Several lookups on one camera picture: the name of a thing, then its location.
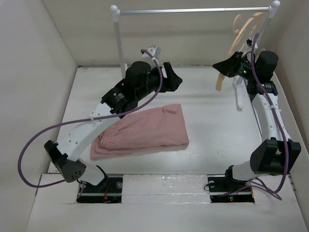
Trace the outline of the beige wooden hanger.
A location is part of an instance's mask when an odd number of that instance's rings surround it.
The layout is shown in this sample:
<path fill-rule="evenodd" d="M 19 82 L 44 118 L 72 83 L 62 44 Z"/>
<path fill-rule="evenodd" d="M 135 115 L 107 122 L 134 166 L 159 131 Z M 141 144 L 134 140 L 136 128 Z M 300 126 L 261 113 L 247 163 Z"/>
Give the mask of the beige wooden hanger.
<path fill-rule="evenodd" d="M 254 32 L 254 30 L 256 29 L 256 27 L 258 26 L 259 24 L 259 21 L 260 21 L 260 18 L 264 15 L 265 13 L 262 13 L 262 12 L 257 12 L 257 13 L 254 13 L 245 23 L 244 25 L 240 28 L 240 29 L 237 29 L 236 28 L 236 24 L 237 24 L 237 21 L 239 20 L 242 20 L 242 15 L 237 15 L 234 19 L 234 22 L 233 22 L 233 25 L 232 25 L 232 31 L 234 34 L 236 34 L 236 37 L 233 41 L 233 43 L 231 44 L 229 50 L 228 50 L 228 53 L 226 55 L 226 59 L 227 58 L 230 58 L 232 56 L 232 52 L 235 50 L 235 48 L 238 46 L 239 42 L 242 40 L 248 26 L 253 22 L 255 21 L 253 27 L 252 27 L 252 30 L 251 32 L 249 33 L 249 37 L 252 35 L 252 33 Z M 219 74 L 218 75 L 218 79 L 217 79 L 217 82 L 216 82 L 216 86 L 215 86 L 215 89 L 217 91 L 221 91 L 222 90 L 222 85 L 223 85 L 223 81 L 225 79 L 225 76 L 223 74 Z"/>

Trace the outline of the pink trousers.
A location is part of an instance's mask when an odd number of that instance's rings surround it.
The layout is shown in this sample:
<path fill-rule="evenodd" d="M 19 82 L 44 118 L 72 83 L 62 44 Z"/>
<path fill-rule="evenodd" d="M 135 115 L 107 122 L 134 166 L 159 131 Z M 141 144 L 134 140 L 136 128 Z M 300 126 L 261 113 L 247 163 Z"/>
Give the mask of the pink trousers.
<path fill-rule="evenodd" d="M 182 106 L 176 103 L 131 113 L 113 123 L 92 142 L 90 159 L 188 145 Z"/>

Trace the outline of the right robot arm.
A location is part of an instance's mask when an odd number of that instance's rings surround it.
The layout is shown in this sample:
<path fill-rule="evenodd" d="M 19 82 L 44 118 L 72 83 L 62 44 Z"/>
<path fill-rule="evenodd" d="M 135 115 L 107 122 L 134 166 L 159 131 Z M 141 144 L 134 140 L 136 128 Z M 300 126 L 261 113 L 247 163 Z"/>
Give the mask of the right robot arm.
<path fill-rule="evenodd" d="M 235 190 L 241 181 L 262 175 L 284 175 L 292 169 L 301 152 L 299 142 L 294 142 L 284 128 L 278 106 L 278 91 L 271 78 L 278 63 L 278 56 L 262 51 L 254 63 L 243 52 L 213 67 L 227 77 L 239 76 L 247 80 L 247 93 L 255 110 L 262 143 L 251 154 L 250 160 L 232 165 L 223 178 L 224 187 Z"/>

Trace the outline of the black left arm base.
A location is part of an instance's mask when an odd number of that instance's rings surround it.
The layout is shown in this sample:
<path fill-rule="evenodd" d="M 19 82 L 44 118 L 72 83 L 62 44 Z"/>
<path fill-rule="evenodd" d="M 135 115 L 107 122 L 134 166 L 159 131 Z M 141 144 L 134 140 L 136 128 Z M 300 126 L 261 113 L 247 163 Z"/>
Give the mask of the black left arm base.
<path fill-rule="evenodd" d="M 103 190 L 86 183 L 80 184 L 76 201 L 78 203 L 121 203 L 123 175 L 110 175 Z"/>

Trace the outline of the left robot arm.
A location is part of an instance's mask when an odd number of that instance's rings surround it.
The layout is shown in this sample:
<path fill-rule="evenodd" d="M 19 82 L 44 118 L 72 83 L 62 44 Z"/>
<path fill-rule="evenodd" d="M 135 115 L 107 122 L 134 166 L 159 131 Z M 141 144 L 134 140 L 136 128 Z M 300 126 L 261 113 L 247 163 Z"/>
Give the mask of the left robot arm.
<path fill-rule="evenodd" d="M 144 61 L 134 62 L 126 70 L 125 78 L 101 98 L 85 122 L 62 139 L 45 143 L 51 162 L 66 182 L 82 181 L 96 191 L 104 191 L 108 176 L 101 167 L 81 160 L 84 150 L 117 119 L 137 109 L 140 100 L 152 92 L 174 92 L 182 82 L 169 62 L 155 68 Z"/>

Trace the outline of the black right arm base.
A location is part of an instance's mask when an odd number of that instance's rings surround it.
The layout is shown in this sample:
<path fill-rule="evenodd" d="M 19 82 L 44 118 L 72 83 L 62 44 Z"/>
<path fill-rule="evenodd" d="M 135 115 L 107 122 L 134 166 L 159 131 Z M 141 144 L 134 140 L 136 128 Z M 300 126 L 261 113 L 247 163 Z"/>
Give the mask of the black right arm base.
<path fill-rule="evenodd" d="M 254 203 L 252 189 L 246 181 L 233 179 L 231 168 L 224 174 L 208 174 L 207 180 L 204 190 L 211 203 Z"/>

